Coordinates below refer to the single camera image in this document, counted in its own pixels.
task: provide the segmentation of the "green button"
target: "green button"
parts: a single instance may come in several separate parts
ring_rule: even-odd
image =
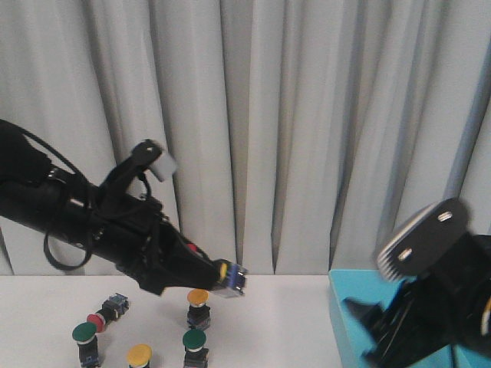
[[[206,342],[206,335],[201,330],[189,330],[183,336],[183,344],[188,349],[197,349]]]
[[[83,343],[84,341],[90,340],[94,337],[97,327],[91,322],[83,322],[74,328],[74,332],[71,336],[75,341]]]

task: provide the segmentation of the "light blue container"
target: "light blue container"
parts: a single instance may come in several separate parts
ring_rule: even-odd
[[[394,297],[399,284],[386,282],[378,271],[372,270],[331,270],[329,278],[331,322],[343,367],[370,368],[362,358],[362,354],[372,350],[374,344],[367,331],[349,314],[342,301],[346,297],[354,297],[364,303],[381,302],[386,307]],[[461,347],[457,348],[457,358],[459,368],[491,367],[491,360]],[[450,368],[451,366],[450,349],[444,347],[415,363],[411,368]]]

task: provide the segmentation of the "black wire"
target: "black wire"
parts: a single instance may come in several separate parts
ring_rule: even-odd
[[[53,148],[51,145],[46,143],[44,140],[42,140],[41,138],[39,138],[35,134],[29,132],[28,130],[26,130],[26,129],[18,126],[18,125],[15,125],[13,123],[10,123],[10,124],[13,127],[15,127],[19,132],[21,132],[23,135],[34,140],[39,145],[43,146],[47,151],[49,151],[50,153],[55,155],[60,161],[63,162],[63,164],[65,164],[69,169],[71,169],[74,172],[74,174],[76,176],[78,176],[85,183],[87,188],[90,186],[90,183],[88,182],[87,178],[82,173],[82,171],[80,171],[73,163],[70,162],[69,159],[67,159],[65,156],[63,156],[61,153],[59,153],[55,148]],[[87,247],[84,249],[85,250],[84,259],[82,260],[82,262],[80,264],[76,264],[73,266],[68,265],[68,264],[63,264],[60,261],[58,261],[53,256],[53,254],[51,253],[51,250],[49,248],[49,241],[48,241],[49,236],[51,234],[51,231],[53,229],[53,226],[54,226],[56,220],[58,220],[58,217],[61,214],[61,208],[63,207],[63,204],[66,202],[69,195],[71,194],[71,189],[72,188],[68,188],[67,190],[65,190],[65,193],[61,196],[61,199],[58,201],[58,207],[57,207],[57,209],[53,215],[53,218],[52,218],[49,226],[46,229],[46,232],[44,233],[44,241],[43,241],[44,256],[46,257],[46,259],[48,260],[50,265],[52,265],[53,267],[57,268],[58,270],[62,270],[62,271],[73,271],[73,270],[76,270],[77,268],[80,268],[83,265],[85,265],[91,259],[92,248],[93,248],[93,242],[91,239],[91,232],[88,232]]]
[[[18,129],[26,137],[31,138],[36,143],[38,143],[39,145],[43,146],[50,153],[52,153],[53,155],[55,155],[60,161],[63,162],[63,164],[65,164],[69,169],[71,169],[74,172],[74,174],[76,176],[78,176],[78,178],[80,178],[83,181],[83,183],[85,184],[85,189],[86,189],[86,193],[85,193],[86,194],[86,197],[85,197],[84,207],[86,209],[93,209],[94,210],[94,213],[97,214],[97,215],[99,215],[103,219],[106,219],[106,220],[114,220],[114,219],[121,219],[123,217],[127,217],[129,215],[132,215],[132,214],[134,214],[136,212],[139,212],[143,208],[144,202],[147,202],[147,201],[150,200],[150,198],[152,196],[152,189],[150,188],[150,184],[148,183],[148,180],[147,180],[147,177],[145,176],[145,173],[142,172],[138,176],[138,179],[145,185],[145,189],[147,191],[145,201],[142,202],[141,205],[135,207],[134,209],[131,209],[131,210],[126,211],[126,212],[120,212],[117,215],[115,215],[115,214],[109,215],[109,214],[103,214],[103,213],[101,213],[101,211],[100,211],[100,209],[99,209],[99,207],[97,205],[97,201],[95,199],[95,193],[94,193],[95,188],[89,183],[89,181],[87,180],[87,178],[85,177],[85,175],[82,173],[82,171],[80,171],[73,163],[71,163],[69,159],[67,159],[66,157],[64,157],[55,148],[53,148],[51,145],[49,145],[48,143],[46,143],[44,140],[42,140],[41,138],[39,138],[35,134],[33,134],[33,133],[29,132],[28,130],[26,130],[26,129],[18,126],[18,125],[15,125],[13,123],[10,123],[10,124],[12,126],[14,126],[16,129]],[[44,241],[43,241],[43,250],[44,250],[44,255],[45,255],[46,259],[48,260],[48,262],[53,267],[57,268],[58,270],[62,270],[62,271],[73,271],[73,270],[76,270],[77,268],[80,268],[80,267],[84,266],[91,259],[92,250],[94,248],[94,242],[92,240],[92,235],[91,235],[90,229],[87,232],[87,244],[86,244],[86,248],[84,248],[84,250],[85,250],[85,256],[84,256],[84,259],[82,260],[82,262],[80,264],[76,264],[76,265],[73,265],[72,266],[72,265],[69,265],[69,264],[63,264],[63,263],[61,263],[60,261],[58,261],[53,256],[53,254],[51,253],[51,250],[49,248],[48,239],[49,239],[49,236],[51,234],[51,230],[53,229],[53,226],[56,223],[56,220],[58,220],[58,217],[61,214],[61,209],[63,207],[63,204],[65,204],[66,200],[69,198],[72,189],[73,189],[73,187],[67,188],[67,190],[65,191],[65,194],[61,198],[63,200],[60,199],[58,201],[57,210],[55,211],[55,214],[54,214],[54,216],[53,216],[53,218],[51,220],[50,225],[46,229],[46,232],[44,234]]]

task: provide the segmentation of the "table surface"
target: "table surface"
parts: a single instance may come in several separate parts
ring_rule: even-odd
[[[245,297],[210,294],[209,367],[341,368],[328,285],[327,276],[250,275]],[[127,351],[146,343],[152,368],[182,367],[189,290],[159,297],[125,276],[0,277],[0,367],[80,367],[71,332],[114,293],[130,309],[97,335],[101,366],[127,366]]]

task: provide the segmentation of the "white curtain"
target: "white curtain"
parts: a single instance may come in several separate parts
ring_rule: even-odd
[[[0,118],[96,184],[159,140],[179,169],[153,194],[211,258],[372,268],[395,225],[449,196],[489,231],[491,2],[8,0],[0,16]],[[58,273],[41,234],[0,226],[1,274]]]

